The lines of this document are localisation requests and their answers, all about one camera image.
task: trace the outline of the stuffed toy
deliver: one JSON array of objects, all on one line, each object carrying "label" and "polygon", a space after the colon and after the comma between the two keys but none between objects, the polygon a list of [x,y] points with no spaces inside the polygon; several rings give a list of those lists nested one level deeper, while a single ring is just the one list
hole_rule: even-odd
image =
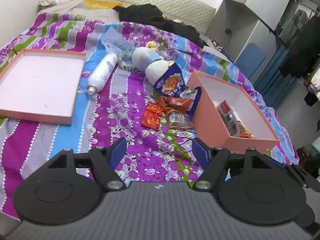
[{"label": "stuffed toy", "polygon": [[146,77],[153,86],[156,81],[168,70],[173,61],[166,61],[156,52],[156,43],[149,41],[146,47],[136,48],[132,54],[132,63]]}]

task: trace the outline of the orange candy wrapper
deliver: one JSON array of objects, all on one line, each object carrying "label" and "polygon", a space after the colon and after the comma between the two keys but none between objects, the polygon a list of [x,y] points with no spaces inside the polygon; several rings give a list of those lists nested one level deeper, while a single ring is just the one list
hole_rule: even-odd
[{"label": "orange candy wrapper", "polygon": [[147,108],[143,113],[142,125],[159,130],[162,110],[162,106],[148,102]]},{"label": "orange candy wrapper", "polygon": [[163,107],[170,107],[186,114],[193,100],[191,98],[172,98],[160,96],[156,102]]}]

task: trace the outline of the floral bedsheet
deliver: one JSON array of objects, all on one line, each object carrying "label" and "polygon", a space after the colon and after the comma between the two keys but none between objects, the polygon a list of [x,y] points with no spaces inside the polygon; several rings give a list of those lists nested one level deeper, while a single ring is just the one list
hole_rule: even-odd
[{"label": "floral bedsheet", "polygon": [[[159,131],[141,126],[146,103],[153,100],[152,87],[143,74],[115,68],[100,94],[89,97],[86,93],[87,77],[106,54],[101,35],[111,26],[136,47],[155,41],[159,53],[179,65],[185,81],[197,69],[243,87],[281,139],[268,154],[281,163],[298,163],[288,133],[279,124],[275,111],[265,107],[262,96],[233,64],[202,51],[185,38],[152,26],[129,22],[106,25],[79,15],[40,14],[26,34],[14,38],[0,50],[0,72],[15,56],[13,48],[17,52],[23,48],[83,51],[86,63],[71,126],[1,119],[2,213],[18,219],[12,205],[14,189],[66,147],[72,148],[74,153],[88,152],[91,147],[107,147],[117,138],[125,137],[127,153],[116,167],[116,172],[126,184],[132,180],[187,181],[192,184],[201,175],[202,169],[191,150],[192,139],[196,136],[194,132],[169,129],[164,116]],[[87,169],[78,169],[77,172],[91,176]]]}]

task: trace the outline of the pillow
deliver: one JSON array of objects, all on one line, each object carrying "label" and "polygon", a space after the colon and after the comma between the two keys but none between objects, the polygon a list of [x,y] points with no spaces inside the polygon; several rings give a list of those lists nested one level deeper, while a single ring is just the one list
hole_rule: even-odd
[{"label": "pillow", "polygon": [[119,2],[105,2],[97,0],[83,0],[88,9],[113,9],[115,6],[122,6],[122,3]]}]

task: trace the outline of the snack packet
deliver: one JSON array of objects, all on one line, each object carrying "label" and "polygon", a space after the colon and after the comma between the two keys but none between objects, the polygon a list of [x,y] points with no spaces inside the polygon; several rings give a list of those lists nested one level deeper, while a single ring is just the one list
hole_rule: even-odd
[{"label": "snack packet", "polygon": [[217,110],[221,115],[221,118],[226,125],[229,133],[233,137],[240,135],[240,130],[237,124],[237,119],[232,108],[228,105],[227,101],[224,100],[217,106]]},{"label": "snack packet", "polygon": [[237,120],[237,124],[240,130],[239,137],[241,138],[250,138],[254,139],[254,136],[248,131],[248,129],[244,126],[243,122]]},{"label": "snack packet", "polygon": [[141,124],[146,127],[159,130],[162,110],[162,106],[148,102],[147,108],[143,113]]},{"label": "snack packet", "polygon": [[170,98],[161,96],[163,101],[166,103],[166,107],[172,107],[183,114],[189,109],[190,105],[193,103],[191,98]]},{"label": "snack packet", "polygon": [[168,97],[179,97],[185,90],[182,73],[177,64],[173,63],[168,70],[154,84],[153,88],[160,94]]},{"label": "snack packet", "polygon": [[196,87],[195,89],[191,90],[190,88],[186,87],[186,89],[179,95],[181,98],[191,98],[192,103],[187,110],[187,114],[190,117],[193,117],[196,111],[196,107],[201,97],[201,87]]},{"label": "snack packet", "polygon": [[171,110],[167,113],[169,128],[194,129],[190,117],[177,110]]},{"label": "snack packet", "polygon": [[172,98],[190,98],[191,104],[186,110],[189,117],[195,113],[201,97],[201,87],[189,89],[183,80],[179,66],[173,63],[168,70],[159,78],[153,88],[160,94]]}]

